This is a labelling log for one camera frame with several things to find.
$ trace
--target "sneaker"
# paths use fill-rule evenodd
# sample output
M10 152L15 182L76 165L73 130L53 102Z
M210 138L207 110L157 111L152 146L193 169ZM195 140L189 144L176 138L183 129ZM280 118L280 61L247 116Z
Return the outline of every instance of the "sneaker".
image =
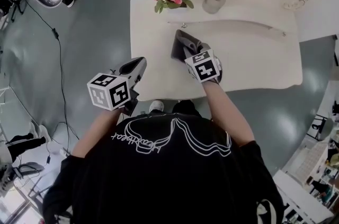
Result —
M46 140L46 143L49 143L52 141L51 137L48 134L48 131L45 126L39 125L39 137L44 137Z
M73 5L74 5L74 2L75 2L75 0L73 0L69 5L67 5L67 7L73 6Z
M149 107L149 111L151 112L152 110L164 111L164 103L159 100L153 101Z
M35 130L35 125L32 121L30 121L30 133L34 136L34 138L39 137L37 131Z

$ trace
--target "white cube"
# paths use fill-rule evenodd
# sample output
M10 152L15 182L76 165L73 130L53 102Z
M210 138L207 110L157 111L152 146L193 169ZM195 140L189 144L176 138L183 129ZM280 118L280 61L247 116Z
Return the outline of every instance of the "white cube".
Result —
M97 74L87 83L88 91L95 106L114 110L131 99L128 79L110 74Z
M219 66L212 49L186 58L185 62L193 78L201 83L220 75Z

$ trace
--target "gray floor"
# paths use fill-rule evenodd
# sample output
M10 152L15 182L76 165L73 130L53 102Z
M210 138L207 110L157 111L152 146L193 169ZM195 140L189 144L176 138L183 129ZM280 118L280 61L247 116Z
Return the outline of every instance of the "gray floor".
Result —
M130 0L78 0L72 8L62 5L53 10L34 0L29 2L59 32L68 121L81 136L100 112L91 104L86 83L96 73L130 57ZM10 85L37 123L67 144L64 126L54 133L57 123L64 121L58 42L30 8L17 16L3 37L2 70ZM271 172L282 167L301 143L321 103L333 64L332 38L300 46L304 73L301 86L229 93L253 128ZM206 99L194 102L209 118ZM166 101L167 110L173 104ZM147 111L148 106L148 102L140 103L135 114ZM75 142L71 136L70 148Z

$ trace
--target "sleeve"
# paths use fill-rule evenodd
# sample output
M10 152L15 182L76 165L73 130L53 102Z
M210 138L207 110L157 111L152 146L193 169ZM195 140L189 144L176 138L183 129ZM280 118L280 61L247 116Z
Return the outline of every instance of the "sleeve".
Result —
M43 199L42 214L46 224L57 223L55 215L63 214L71 206L74 180L83 161L71 155L61 162L60 173Z
M242 146L240 150L248 164L256 202L270 201L275 209L276 222L282 223L284 215L283 201L270 172L264 164L259 145L255 141L251 141Z

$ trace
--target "transparent bottle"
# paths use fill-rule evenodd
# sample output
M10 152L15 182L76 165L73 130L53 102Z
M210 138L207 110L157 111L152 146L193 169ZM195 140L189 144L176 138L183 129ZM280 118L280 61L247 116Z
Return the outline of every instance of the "transparent bottle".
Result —
M226 0L204 0L202 8L207 13L216 14L221 7L225 4Z

